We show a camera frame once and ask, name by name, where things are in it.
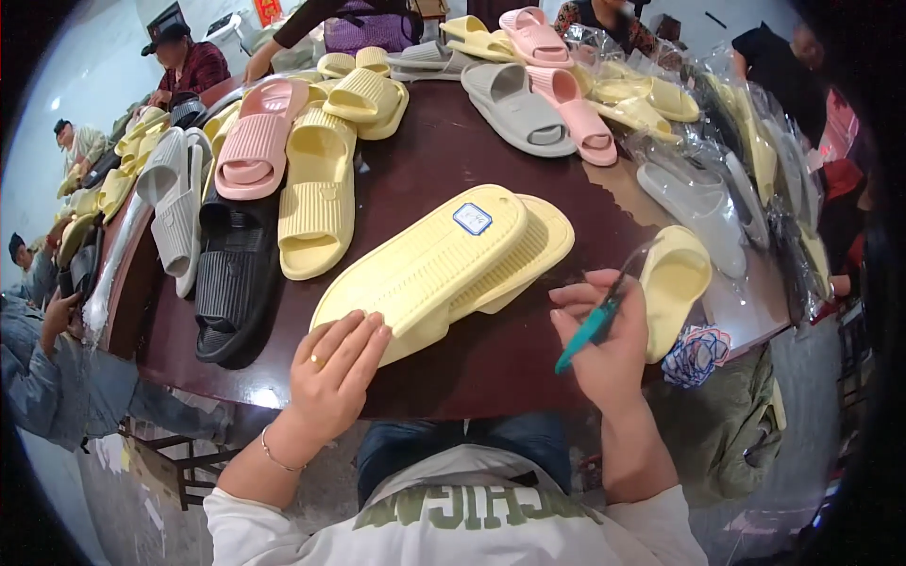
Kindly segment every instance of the black cap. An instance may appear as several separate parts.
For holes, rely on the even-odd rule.
[[[13,232],[13,237],[9,239],[9,256],[13,258],[13,263],[15,263],[15,255],[19,251],[20,245],[25,245],[25,240],[19,234]]]
[[[59,136],[60,132],[63,131],[63,128],[65,128],[67,125],[72,126],[72,122],[68,120],[57,120],[56,125],[53,126],[53,134]]]
[[[187,25],[180,23],[170,24],[164,29],[160,30],[157,39],[142,47],[141,56],[147,57],[152,53],[156,53],[158,50],[158,45],[161,45],[163,43],[174,43],[181,40],[183,37],[191,36],[191,31],[188,29]]]

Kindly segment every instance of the pink slipper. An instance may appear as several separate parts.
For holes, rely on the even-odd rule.
[[[286,139],[307,100],[305,81],[273,79],[249,91],[217,159],[220,196],[252,200],[276,191],[286,169]]]
[[[591,104],[582,98],[575,77],[564,69],[525,67],[531,90],[540,94],[560,112],[570,137],[582,159],[592,165],[607,166],[617,161],[613,134]]]
[[[499,23],[513,42],[516,54],[528,64],[559,69],[575,64],[566,43],[547,22],[541,8],[510,10],[500,16]]]

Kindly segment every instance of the bracelet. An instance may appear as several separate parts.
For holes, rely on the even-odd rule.
[[[267,455],[267,457],[270,459],[271,462],[279,465],[287,472],[298,472],[300,470],[304,470],[308,465],[303,465],[301,467],[288,467],[283,464],[280,464],[279,462],[274,460],[273,456],[271,456],[271,449],[267,447],[267,443],[265,442],[265,433],[267,432],[267,429],[271,427],[271,424],[267,425],[264,428],[264,430],[261,431],[261,447],[265,450],[265,454]]]

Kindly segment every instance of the blue-bordered label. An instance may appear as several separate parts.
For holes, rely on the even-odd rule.
[[[493,222],[490,214],[472,203],[460,206],[459,210],[453,213],[453,219],[472,235],[481,234]]]

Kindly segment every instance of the scissors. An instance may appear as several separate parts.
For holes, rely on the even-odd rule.
[[[563,373],[564,370],[572,366],[573,356],[584,348],[585,344],[591,343],[597,346],[607,340],[607,335],[611,331],[613,319],[620,309],[620,304],[624,295],[621,287],[623,279],[626,277],[626,272],[629,270],[632,261],[635,260],[635,258],[642,254],[647,254],[658,241],[658,239],[655,239],[642,244],[629,254],[629,258],[623,262],[623,265],[620,268],[620,274],[617,275],[616,281],[611,285],[610,291],[604,296],[604,300],[588,314],[588,318],[585,319],[585,322],[582,323],[579,330],[575,332],[573,337],[569,340],[569,343],[566,344],[564,353],[560,354],[560,359],[557,360],[556,365],[554,365],[555,373]]]

